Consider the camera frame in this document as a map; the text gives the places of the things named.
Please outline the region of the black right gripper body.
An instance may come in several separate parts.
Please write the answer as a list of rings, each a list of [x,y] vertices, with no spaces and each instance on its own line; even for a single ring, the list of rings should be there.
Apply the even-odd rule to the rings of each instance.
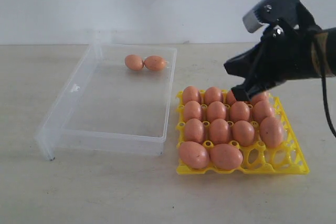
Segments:
[[[317,26],[308,29],[270,32],[253,47],[251,86],[274,88],[289,80],[319,77],[319,58],[313,36]]]

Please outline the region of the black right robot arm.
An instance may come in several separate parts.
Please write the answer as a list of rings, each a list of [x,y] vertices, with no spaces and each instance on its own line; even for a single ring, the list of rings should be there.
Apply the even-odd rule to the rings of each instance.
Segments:
[[[326,77],[335,77],[335,28],[268,30],[252,49],[224,63],[229,75],[244,78],[231,88],[238,101],[286,81],[319,78],[322,67]]]

